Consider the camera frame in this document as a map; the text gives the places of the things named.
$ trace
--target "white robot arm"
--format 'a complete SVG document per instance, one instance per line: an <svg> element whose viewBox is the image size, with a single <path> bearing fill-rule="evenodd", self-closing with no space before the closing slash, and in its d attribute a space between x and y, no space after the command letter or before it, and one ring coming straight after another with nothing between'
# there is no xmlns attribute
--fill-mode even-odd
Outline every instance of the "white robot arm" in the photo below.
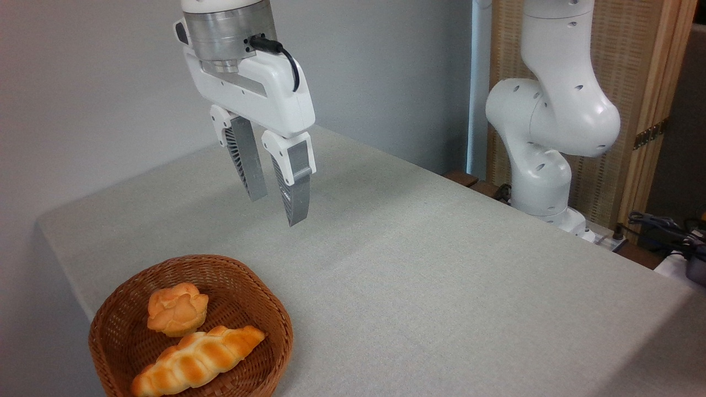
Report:
<svg viewBox="0 0 706 397"><path fill-rule="evenodd" d="M174 24L198 92L250 199L267 194L251 122L266 128L289 226L309 212L309 176L316 172L306 129L316 117L299 63L276 42L269 0L181 0Z"/></svg>
<svg viewBox="0 0 706 397"><path fill-rule="evenodd" d="M539 81L501 81L486 103L510 156L513 207L591 241L583 215L568 207L571 170L559 152L597 157L620 131L591 65L593 5L525 0L522 60Z"/></svg>

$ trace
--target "table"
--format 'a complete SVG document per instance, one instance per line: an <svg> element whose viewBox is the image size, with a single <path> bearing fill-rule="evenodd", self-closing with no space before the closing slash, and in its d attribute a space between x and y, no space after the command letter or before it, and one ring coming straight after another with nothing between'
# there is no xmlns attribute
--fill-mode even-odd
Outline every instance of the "table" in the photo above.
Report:
<svg viewBox="0 0 706 397"><path fill-rule="evenodd" d="M696 396L706 300L408 162L314 127L309 218L270 159L251 203L208 148L43 215L90 317L165 259L239 259L294 324L279 396Z"/></svg>

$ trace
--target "white wall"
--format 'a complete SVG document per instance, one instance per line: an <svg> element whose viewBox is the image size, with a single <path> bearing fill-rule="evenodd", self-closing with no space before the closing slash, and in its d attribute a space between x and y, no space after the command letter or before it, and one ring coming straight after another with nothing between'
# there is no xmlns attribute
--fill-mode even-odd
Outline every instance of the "white wall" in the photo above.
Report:
<svg viewBox="0 0 706 397"><path fill-rule="evenodd" d="M318 123L462 167L470 5L273 0ZM170 1L0 0L0 396L101 393L38 215L213 142Z"/></svg>

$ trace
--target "woven basket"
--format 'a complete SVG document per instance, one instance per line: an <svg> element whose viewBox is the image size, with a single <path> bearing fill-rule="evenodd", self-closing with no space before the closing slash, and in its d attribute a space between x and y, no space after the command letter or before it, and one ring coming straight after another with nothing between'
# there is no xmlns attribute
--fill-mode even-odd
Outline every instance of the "woven basket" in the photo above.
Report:
<svg viewBox="0 0 706 397"><path fill-rule="evenodd" d="M179 342L147 328L147 303L154 291L184 282L208 295L208 313L199 331L252 325L267 338L234 369L176 396L271 396L292 354L292 322L279 299L247 266L215 255L164 261L127 280L105 300L88 336L105 393L132 396L135 375Z"/></svg>

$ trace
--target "bread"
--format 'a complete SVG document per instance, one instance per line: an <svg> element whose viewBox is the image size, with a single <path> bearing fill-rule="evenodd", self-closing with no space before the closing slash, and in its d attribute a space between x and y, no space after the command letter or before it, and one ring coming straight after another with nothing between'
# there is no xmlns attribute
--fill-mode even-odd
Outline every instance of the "bread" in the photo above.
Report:
<svg viewBox="0 0 706 397"><path fill-rule="evenodd" d="M201 387L233 369L264 339L264 332L253 326L217 326L184 336L135 377L130 391L136 397L159 397Z"/></svg>
<svg viewBox="0 0 706 397"><path fill-rule="evenodd" d="M206 319L208 296L191 283L158 290L147 305L147 328L167 336L185 336L196 331Z"/></svg>

